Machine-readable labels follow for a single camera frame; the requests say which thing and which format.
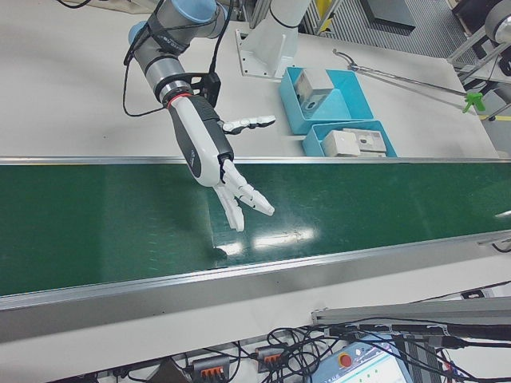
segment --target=green handle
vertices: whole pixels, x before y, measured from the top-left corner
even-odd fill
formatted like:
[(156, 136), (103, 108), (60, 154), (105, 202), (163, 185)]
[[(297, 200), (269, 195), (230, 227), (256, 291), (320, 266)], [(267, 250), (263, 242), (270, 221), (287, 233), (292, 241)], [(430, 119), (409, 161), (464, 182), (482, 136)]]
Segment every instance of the green handle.
[(482, 93), (467, 93), (465, 96), (466, 107), (463, 109), (463, 113), (467, 113), (472, 105), (475, 105), (476, 109), (480, 112), (486, 110), (484, 103), (482, 102)]

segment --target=tabletop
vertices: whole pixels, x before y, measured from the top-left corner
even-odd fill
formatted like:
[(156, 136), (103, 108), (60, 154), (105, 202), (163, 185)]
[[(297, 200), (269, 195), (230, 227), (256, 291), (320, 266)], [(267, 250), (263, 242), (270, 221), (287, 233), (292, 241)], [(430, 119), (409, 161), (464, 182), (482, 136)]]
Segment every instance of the tabletop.
[[(57, 2), (11, 1), (0, 14), (2, 131), (4, 156), (180, 156), (165, 112), (130, 118), (121, 95), (129, 28), (145, 15)], [(278, 81), (243, 77), (233, 22), (220, 47), (223, 83), (216, 110), (225, 120), (273, 114), (269, 128), (231, 138), (237, 156), (303, 156), (302, 136), (293, 136), (278, 94)], [(214, 41), (197, 38), (180, 60), (187, 71), (206, 71)], [(331, 52), (349, 53), (360, 65), (462, 90), (451, 65), (364, 45), (299, 36), (295, 65), (345, 69)], [(497, 157), (481, 122), (462, 114), (462, 97), (416, 86), (394, 86), (358, 76), (374, 117), (383, 123), (402, 157)], [(140, 68), (129, 74), (132, 112), (158, 106)]]

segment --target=red ring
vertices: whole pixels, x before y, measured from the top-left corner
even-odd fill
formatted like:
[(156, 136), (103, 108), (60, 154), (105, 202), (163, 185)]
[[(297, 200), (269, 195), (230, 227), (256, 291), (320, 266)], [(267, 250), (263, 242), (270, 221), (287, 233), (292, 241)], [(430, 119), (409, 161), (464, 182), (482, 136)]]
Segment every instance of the red ring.
[(177, 99), (177, 98), (179, 98), (179, 97), (190, 97), (190, 96), (191, 96), (191, 94), (190, 94), (190, 93), (181, 93), (181, 94), (178, 94), (177, 96), (174, 96), (174, 97), (173, 97), (173, 98), (171, 98), (171, 99), (170, 99), (170, 101), (167, 103), (167, 109), (170, 109), (170, 107), (171, 107), (171, 103), (172, 103), (175, 99)]

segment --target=red button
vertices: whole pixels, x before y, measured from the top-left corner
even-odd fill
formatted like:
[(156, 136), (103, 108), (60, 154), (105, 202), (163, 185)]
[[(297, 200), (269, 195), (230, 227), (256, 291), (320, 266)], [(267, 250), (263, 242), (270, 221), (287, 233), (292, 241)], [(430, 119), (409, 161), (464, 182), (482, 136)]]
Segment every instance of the red button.
[(342, 353), (340, 356), (339, 356), (339, 364), (342, 366), (342, 367), (350, 367), (351, 366), (351, 363), (353, 363), (353, 361), (351, 360), (351, 356), (348, 355), (347, 353)]

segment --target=blue tray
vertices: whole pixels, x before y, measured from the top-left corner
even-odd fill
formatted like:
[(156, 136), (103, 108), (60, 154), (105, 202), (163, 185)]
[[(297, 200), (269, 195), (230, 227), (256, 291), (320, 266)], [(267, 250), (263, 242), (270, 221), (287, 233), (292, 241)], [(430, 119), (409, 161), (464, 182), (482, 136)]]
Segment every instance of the blue tray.
[(279, 87), (294, 134), (309, 133), (314, 124), (374, 118), (357, 77), (346, 70), (327, 70), (335, 89), (312, 116), (305, 117), (293, 85), (301, 72), (302, 68), (287, 68)]
[(351, 121), (351, 122), (338, 122), (333, 124), (315, 124), (312, 126), (311, 131), (303, 140), (303, 149), (305, 155), (310, 157), (324, 157), (325, 152), (321, 147), (321, 143), (325, 139), (328, 133), (332, 130), (344, 130), (344, 128), (350, 129), (365, 129), (365, 130), (377, 130), (382, 134), (383, 142), (386, 146), (387, 157), (397, 157), (394, 147), (390, 143), (388, 135), (385, 133), (385, 129), (380, 121)]

